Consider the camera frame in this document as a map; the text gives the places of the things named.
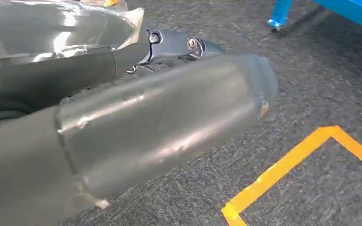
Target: blue stand leg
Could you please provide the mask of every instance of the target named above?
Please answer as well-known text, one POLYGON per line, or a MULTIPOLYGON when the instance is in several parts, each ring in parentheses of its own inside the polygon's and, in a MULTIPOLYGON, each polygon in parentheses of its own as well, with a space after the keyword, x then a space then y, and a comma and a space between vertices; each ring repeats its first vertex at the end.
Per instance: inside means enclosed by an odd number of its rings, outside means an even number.
POLYGON ((289 9, 292 6, 292 1, 293 0, 277 0, 271 19, 267 21, 271 27, 279 30, 280 27, 285 24, 289 9))

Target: orange tape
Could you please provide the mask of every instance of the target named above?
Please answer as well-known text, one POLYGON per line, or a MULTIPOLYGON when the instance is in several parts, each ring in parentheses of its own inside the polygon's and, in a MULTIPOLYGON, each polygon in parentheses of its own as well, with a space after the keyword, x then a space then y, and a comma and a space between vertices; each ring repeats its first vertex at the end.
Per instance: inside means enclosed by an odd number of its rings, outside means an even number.
POLYGON ((110 7, 110 6, 114 6, 117 2, 118 2, 118 0, 106 0, 103 5, 105 7, 110 7))
POLYGON ((222 213, 228 224, 246 226, 239 214, 331 137, 362 161, 362 145, 339 126, 320 127, 226 203, 222 213))

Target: gray carpet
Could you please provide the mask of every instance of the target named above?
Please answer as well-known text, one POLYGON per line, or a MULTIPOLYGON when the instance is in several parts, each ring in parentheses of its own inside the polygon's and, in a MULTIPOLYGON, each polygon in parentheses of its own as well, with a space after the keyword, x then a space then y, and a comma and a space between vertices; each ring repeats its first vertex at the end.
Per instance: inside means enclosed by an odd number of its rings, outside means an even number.
MULTIPOLYGON (((273 0, 128 2, 161 28, 268 57, 280 97, 263 122, 215 152, 61 225, 226 226, 224 204, 316 128, 339 125, 362 144, 362 27, 309 0, 294 2, 278 34, 266 25, 273 0)), ((251 226, 362 226, 362 163, 328 141, 241 216, 251 226)))

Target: hex bolt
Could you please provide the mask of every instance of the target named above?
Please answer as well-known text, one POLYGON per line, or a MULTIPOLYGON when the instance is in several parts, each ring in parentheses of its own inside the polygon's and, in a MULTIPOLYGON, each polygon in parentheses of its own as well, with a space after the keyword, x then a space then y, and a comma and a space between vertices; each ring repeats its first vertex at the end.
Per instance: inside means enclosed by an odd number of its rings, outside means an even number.
POLYGON ((195 50, 195 49, 196 49, 196 46, 197 46, 196 42, 197 42, 197 41, 196 41, 196 39, 195 39, 194 37, 188 38, 188 39, 187 39, 188 48, 189 48, 190 50, 195 50))
POLYGON ((157 34, 151 34, 151 35, 149 36, 149 42, 152 43, 152 44, 159 43, 159 42, 160 42, 160 37, 159 37, 159 35, 157 35, 157 34))

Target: blue metal stand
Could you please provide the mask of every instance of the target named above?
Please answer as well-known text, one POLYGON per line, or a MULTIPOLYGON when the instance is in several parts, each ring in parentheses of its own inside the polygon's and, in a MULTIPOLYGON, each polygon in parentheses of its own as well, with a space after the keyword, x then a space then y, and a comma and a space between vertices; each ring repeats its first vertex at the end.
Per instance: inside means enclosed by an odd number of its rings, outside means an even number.
MULTIPOLYGON (((329 10, 362 25, 362 0, 314 0, 329 10)), ((287 21, 292 0, 277 0, 271 19, 267 22, 279 30, 287 21)))
POLYGON ((273 28, 279 30, 281 26, 287 22, 292 1, 293 0, 277 0, 274 11, 272 12, 272 17, 267 21, 267 23, 273 28))

